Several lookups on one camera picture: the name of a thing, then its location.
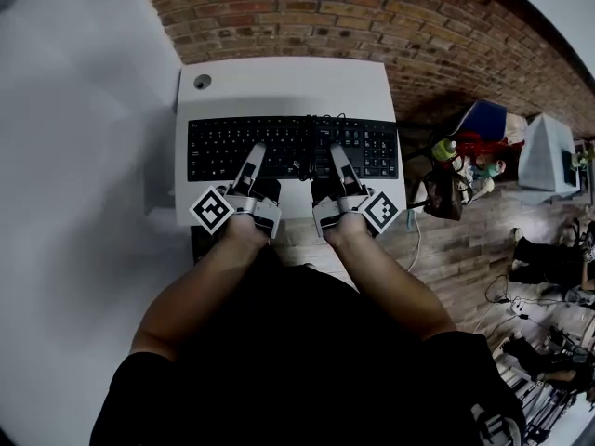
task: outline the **cable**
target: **cable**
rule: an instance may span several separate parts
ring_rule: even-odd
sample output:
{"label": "cable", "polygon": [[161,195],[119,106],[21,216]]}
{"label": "cable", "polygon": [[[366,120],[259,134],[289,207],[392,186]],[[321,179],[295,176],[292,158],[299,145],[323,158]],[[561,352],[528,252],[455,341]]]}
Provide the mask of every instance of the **cable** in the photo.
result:
{"label": "cable", "polygon": [[415,210],[410,210],[410,212],[413,212],[413,220],[416,222],[418,237],[417,237],[416,258],[413,260],[413,263],[411,263],[411,266],[409,267],[407,272],[410,272],[411,269],[413,269],[413,266],[416,265],[416,262],[419,259],[419,248],[421,248],[421,229],[419,228],[419,223],[417,223],[417,213]]}

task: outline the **sneaker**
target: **sneaker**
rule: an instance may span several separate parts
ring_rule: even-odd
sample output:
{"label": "sneaker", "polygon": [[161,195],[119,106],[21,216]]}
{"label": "sneaker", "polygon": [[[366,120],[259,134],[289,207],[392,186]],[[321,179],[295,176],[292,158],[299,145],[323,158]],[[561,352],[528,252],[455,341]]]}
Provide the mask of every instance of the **sneaker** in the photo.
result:
{"label": "sneaker", "polygon": [[520,228],[513,229],[512,236],[514,237],[514,243],[519,244],[519,241],[522,238],[522,230]]}

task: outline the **white cable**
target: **white cable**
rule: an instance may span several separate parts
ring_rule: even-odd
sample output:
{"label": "white cable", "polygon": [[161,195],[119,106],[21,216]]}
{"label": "white cable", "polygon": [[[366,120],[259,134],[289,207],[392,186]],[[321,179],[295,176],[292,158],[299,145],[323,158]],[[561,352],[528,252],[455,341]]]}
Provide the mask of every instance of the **white cable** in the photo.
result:
{"label": "white cable", "polygon": [[482,317],[482,319],[481,319],[479,322],[477,322],[477,325],[475,326],[475,329],[473,329],[473,332],[472,332],[473,334],[475,334],[475,333],[477,332],[477,329],[478,329],[478,328],[479,328],[479,326],[482,324],[482,322],[483,322],[483,319],[485,319],[485,318],[487,317],[487,315],[490,313],[490,311],[492,310],[492,308],[493,308],[494,306],[496,306],[496,305],[497,305],[497,304],[492,304],[492,305],[490,306],[490,308],[487,310],[487,312],[485,312],[485,314],[483,314],[483,317]]}
{"label": "white cable", "polygon": [[417,250],[416,250],[416,258],[413,260],[413,263],[411,263],[411,266],[409,267],[409,269],[407,270],[407,272],[410,272],[411,269],[413,269],[413,266],[416,265],[416,262],[419,259],[419,248],[421,247],[421,230],[419,229],[419,223],[417,223],[417,213],[416,213],[415,210],[413,210],[413,220],[416,222],[417,234],[418,234],[418,238],[417,238]]}

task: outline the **floor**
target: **floor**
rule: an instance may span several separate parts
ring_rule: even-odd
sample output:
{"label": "floor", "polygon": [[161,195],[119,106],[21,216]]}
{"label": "floor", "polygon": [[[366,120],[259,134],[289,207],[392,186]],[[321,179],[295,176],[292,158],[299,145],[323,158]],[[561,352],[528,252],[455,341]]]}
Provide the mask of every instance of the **floor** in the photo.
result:
{"label": "floor", "polygon": [[[558,323],[581,336],[594,316],[591,310],[563,303],[540,306],[517,302],[515,309],[522,309],[531,320],[512,319],[499,326],[512,317],[509,305],[493,305],[485,298],[490,283],[509,269],[514,249],[513,228],[522,228],[533,242],[555,243],[563,228],[581,215],[584,209],[581,211],[576,206],[525,205],[508,197],[506,186],[496,188],[467,206],[460,221],[418,215],[422,239],[419,260],[412,272],[442,300],[461,331],[485,334],[492,348],[517,330],[532,343],[538,342],[546,331],[536,322],[544,326]],[[377,240],[397,262],[408,268],[415,256],[418,237],[415,225],[407,228],[406,218],[407,214],[402,213]],[[311,219],[283,222],[274,246],[286,265],[312,263],[318,270],[352,285],[333,250],[317,237]],[[490,289],[490,298],[502,295],[504,287],[505,279],[500,278]],[[510,283],[509,295],[536,299],[546,287]]]}

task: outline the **black keyboard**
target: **black keyboard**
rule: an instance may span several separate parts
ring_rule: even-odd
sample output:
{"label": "black keyboard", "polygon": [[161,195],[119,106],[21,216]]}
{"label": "black keyboard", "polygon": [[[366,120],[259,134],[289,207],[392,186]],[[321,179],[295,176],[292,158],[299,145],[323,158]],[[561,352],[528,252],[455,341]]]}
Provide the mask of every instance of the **black keyboard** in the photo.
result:
{"label": "black keyboard", "polygon": [[[339,143],[361,178],[398,178],[396,124],[330,117],[231,117],[188,122],[188,181],[236,177],[257,142],[267,146],[259,177],[328,177]],[[301,173],[295,167],[297,161]]]}

